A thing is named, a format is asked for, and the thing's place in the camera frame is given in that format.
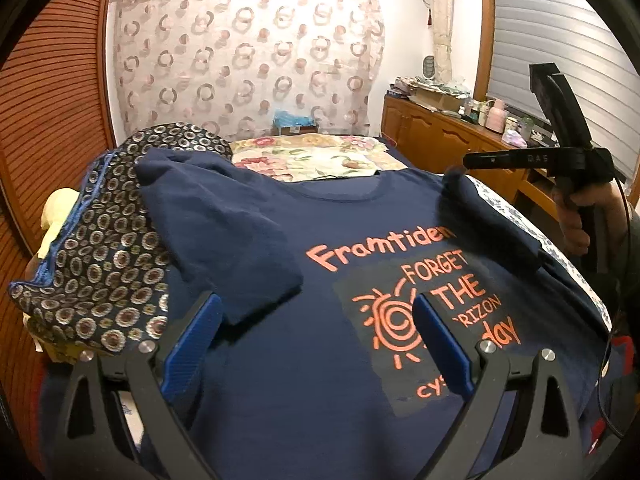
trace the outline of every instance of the black patterned fabric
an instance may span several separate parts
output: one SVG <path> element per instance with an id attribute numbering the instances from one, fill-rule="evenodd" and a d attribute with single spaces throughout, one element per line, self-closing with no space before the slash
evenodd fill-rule
<path id="1" fill-rule="evenodd" d="M 162 335 L 170 256 L 146 214 L 134 169 L 151 148 L 232 156 L 215 134 L 172 123 L 140 130 L 94 162 L 34 281 L 10 286 L 31 316 L 30 332 L 58 352 L 75 356 L 79 346 L 118 353 Z"/>

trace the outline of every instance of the yellow cloth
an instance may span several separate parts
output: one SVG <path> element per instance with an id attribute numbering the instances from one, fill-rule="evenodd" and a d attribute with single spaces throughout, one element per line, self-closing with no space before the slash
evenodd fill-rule
<path id="1" fill-rule="evenodd" d="M 49 198 L 47 198 L 40 219 L 40 227 L 47 230 L 47 233 L 42 239 L 40 249 L 38 250 L 38 257 L 40 259 L 47 256 L 49 246 L 58 236 L 62 225 L 66 221 L 66 217 L 69 216 L 79 195 L 75 189 L 63 187 L 62 189 L 55 190 L 49 195 Z"/>

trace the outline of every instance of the white roller blind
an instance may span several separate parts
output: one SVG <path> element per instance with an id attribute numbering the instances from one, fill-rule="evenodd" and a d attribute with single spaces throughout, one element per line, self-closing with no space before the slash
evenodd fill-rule
<path id="1" fill-rule="evenodd" d="M 633 176 L 640 152 L 640 77 L 585 0 L 495 0 L 489 95 L 545 118 L 529 89 L 529 64 L 566 75 L 594 142 Z"/>

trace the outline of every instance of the blue gripper pad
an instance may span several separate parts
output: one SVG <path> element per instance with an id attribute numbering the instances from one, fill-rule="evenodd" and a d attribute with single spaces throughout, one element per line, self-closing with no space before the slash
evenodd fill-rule
<path id="1" fill-rule="evenodd" d="M 221 323 L 222 301 L 211 294 L 164 362 L 160 391 L 167 402 L 187 391 Z"/>
<path id="2" fill-rule="evenodd" d="M 474 394 L 471 361 L 436 313 L 433 305 L 420 294 L 414 301 L 414 325 L 442 373 L 447 387 L 465 401 Z"/>

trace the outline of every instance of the sun graphic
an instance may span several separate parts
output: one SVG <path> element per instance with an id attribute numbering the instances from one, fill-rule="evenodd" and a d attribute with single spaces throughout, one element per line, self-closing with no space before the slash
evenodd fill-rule
<path id="1" fill-rule="evenodd" d="M 397 370 L 402 369 L 402 355 L 411 362 L 420 362 L 420 358 L 412 354 L 411 350 L 422 344 L 422 337 L 415 328 L 411 314 L 412 304 L 417 293 L 415 287 L 411 288 L 408 303 L 396 299 L 400 298 L 405 283 L 406 278 L 401 278 L 396 283 L 392 295 L 383 294 L 376 288 L 372 288 L 373 294 L 351 298 L 354 303 L 367 301 L 360 307 L 362 313 L 370 313 L 363 325 L 373 327 L 372 343 L 375 350 L 379 350 L 383 346 L 394 353 L 394 365 Z"/>

